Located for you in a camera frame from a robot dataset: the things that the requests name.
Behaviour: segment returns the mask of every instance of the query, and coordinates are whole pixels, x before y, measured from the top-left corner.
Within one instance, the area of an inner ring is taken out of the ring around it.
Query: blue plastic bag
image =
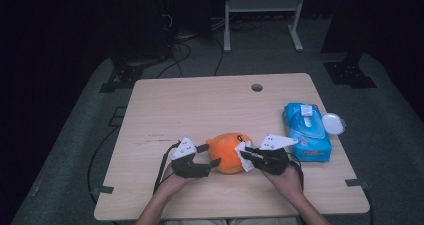
[[[290,150],[300,161],[330,161],[331,143],[321,119],[316,105],[289,103],[284,108],[288,136],[298,140]]]

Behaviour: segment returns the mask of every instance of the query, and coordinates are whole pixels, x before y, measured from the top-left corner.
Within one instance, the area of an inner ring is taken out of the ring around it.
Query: white lid
[[[322,117],[322,123],[327,133],[340,135],[344,132],[346,124],[337,114],[327,113]]]

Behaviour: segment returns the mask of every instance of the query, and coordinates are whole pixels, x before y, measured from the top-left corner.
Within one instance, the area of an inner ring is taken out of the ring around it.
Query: light wood tabletop
[[[312,79],[303,73],[138,81],[103,183],[113,192],[100,194],[95,218],[137,219],[152,196],[163,154],[185,136],[201,145],[223,133],[244,133],[254,146],[268,133],[286,136],[282,114],[289,102],[316,104],[322,115],[327,113]],[[366,213],[369,204],[361,187],[346,185],[356,175],[340,140],[330,139],[330,162],[302,163],[304,193],[323,214]],[[209,163],[207,152],[194,161]],[[209,177],[176,194],[162,218],[294,215],[296,210],[259,170],[224,175],[212,169]]]

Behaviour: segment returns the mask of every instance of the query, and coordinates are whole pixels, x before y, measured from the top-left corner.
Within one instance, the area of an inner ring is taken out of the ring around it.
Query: white stand
[[[277,12],[294,11],[293,24],[289,25],[296,51],[303,51],[303,46],[297,35],[296,28],[302,11],[303,0],[225,0],[225,30],[224,51],[231,51],[230,44],[230,13],[231,12]]]

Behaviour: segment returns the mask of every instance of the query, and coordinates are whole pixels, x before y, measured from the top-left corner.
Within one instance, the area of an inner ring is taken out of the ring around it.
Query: orange object
[[[218,170],[225,174],[234,174],[243,171],[240,158],[234,150],[241,141],[251,141],[243,133],[224,133],[206,141],[209,144],[209,157],[211,160],[221,158]]]

